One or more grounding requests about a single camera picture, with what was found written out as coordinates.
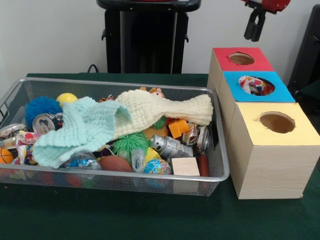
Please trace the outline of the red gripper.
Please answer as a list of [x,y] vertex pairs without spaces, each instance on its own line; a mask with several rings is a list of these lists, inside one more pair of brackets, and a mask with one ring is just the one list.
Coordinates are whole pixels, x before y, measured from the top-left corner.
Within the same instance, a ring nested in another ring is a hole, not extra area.
[[262,29],[265,23],[265,12],[276,14],[282,12],[291,2],[290,0],[242,0],[246,6],[253,8],[254,10],[250,14],[245,32],[244,38],[251,40],[252,42],[258,42],[262,33]]

